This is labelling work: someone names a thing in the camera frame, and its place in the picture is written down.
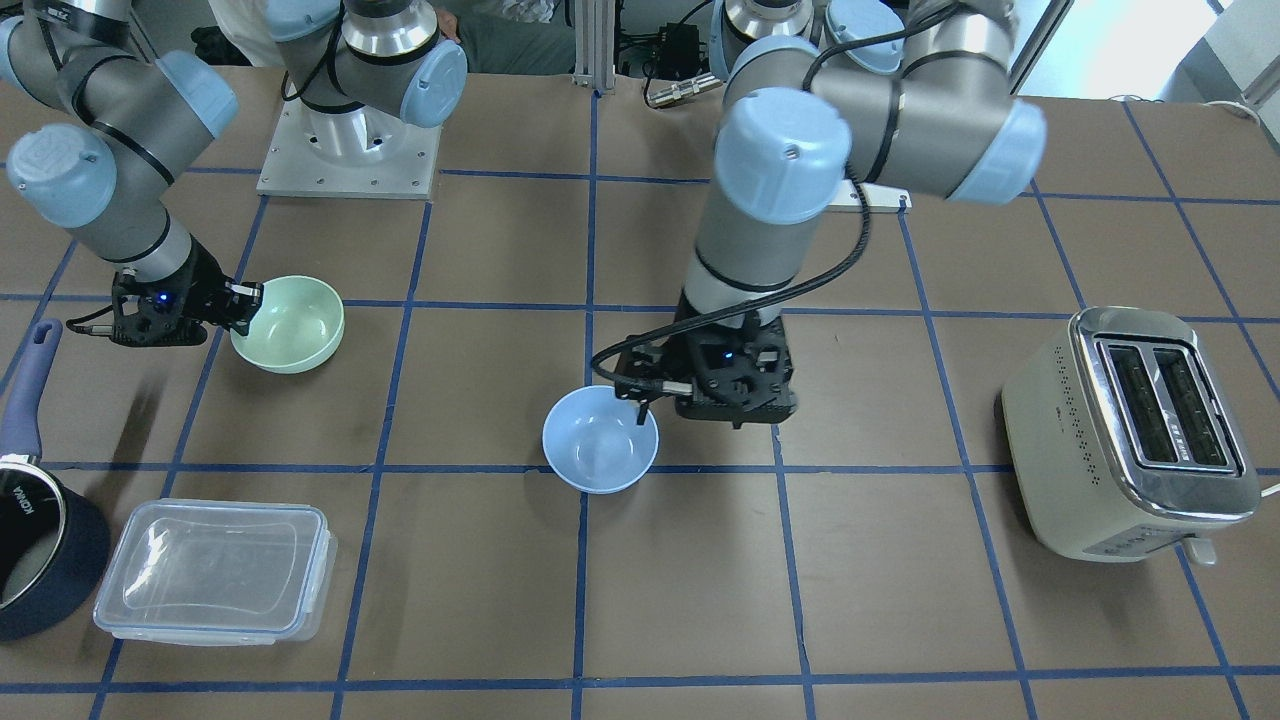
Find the grey robot arm near toaster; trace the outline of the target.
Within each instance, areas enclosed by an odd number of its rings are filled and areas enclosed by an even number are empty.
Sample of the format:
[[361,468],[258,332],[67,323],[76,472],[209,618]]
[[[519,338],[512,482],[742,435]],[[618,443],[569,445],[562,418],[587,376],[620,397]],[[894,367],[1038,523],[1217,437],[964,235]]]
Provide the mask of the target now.
[[713,173],[672,324],[591,369],[640,425],[790,418],[781,305],[829,283],[870,236],[868,184],[1005,205],[1033,179],[1043,111],[1012,95],[1012,1],[718,1],[724,82]]

